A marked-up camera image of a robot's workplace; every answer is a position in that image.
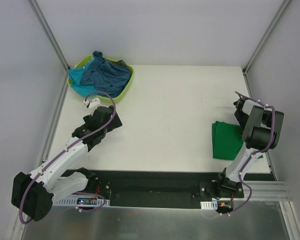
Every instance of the white connector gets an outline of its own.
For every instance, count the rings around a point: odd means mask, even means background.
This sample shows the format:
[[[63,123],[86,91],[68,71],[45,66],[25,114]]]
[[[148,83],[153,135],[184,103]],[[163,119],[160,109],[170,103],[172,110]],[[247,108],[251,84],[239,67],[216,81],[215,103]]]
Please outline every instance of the white connector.
[[[90,104],[90,101],[89,100],[83,101],[83,104],[88,108],[89,104]]]
[[[100,99],[98,97],[92,99],[89,103],[89,105],[87,106],[87,108],[89,109],[96,109],[98,106],[100,106]]]

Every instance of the teal cloth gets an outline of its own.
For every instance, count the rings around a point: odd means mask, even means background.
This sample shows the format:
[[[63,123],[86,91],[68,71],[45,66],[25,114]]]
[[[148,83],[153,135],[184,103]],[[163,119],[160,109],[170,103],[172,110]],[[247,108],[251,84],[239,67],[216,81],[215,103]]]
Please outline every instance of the teal cloth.
[[[84,71],[85,69],[82,67],[68,71],[68,76],[71,80],[71,87],[82,97],[86,97],[89,93],[96,90],[93,85],[80,85],[81,76]]]

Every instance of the blue towel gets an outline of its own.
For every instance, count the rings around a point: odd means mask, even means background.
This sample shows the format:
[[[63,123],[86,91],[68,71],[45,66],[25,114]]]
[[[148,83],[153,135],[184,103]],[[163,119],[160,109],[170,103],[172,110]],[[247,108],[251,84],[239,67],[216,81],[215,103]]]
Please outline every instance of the blue towel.
[[[95,90],[119,96],[131,78],[130,70],[104,59],[102,52],[95,51],[93,56],[85,68],[68,71],[72,88],[83,97]]]
[[[81,77],[84,71],[85,69],[83,67],[69,69],[68,76],[71,80],[71,87],[73,90],[85,98],[89,93],[95,91],[96,88],[93,85],[80,85]]]

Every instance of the green cloth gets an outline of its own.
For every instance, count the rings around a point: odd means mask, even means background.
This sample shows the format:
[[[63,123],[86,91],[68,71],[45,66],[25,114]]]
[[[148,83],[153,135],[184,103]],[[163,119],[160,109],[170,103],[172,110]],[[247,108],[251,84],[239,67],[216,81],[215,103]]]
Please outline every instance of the green cloth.
[[[212,124],[212,151],[214,159],[235,160],[243,141],[239,125],[216,121]]]

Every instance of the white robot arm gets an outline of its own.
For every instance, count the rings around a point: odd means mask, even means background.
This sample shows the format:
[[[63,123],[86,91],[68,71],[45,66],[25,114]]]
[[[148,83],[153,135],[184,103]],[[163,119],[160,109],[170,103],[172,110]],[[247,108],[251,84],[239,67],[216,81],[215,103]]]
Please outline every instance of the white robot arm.
[[[118,114],[115,113],[112,117],[113,113],[113,106],[99,106],[92,115],[83,118],[85,123],[75,129],[64,147],[45,163],[29,174],[20,172],[16,175],[13,180],[12,204],[22,209],[34,221],[39,221],[48,214],[54,203],[65,197],[78,191],[95,193],[96,176],[85,168],[77,169],[72,175],[62,180],[58,179],[82,155],[99,144],[106,133],[122,126]],[[102,129],[102,126],[109,121],[110,124]]]

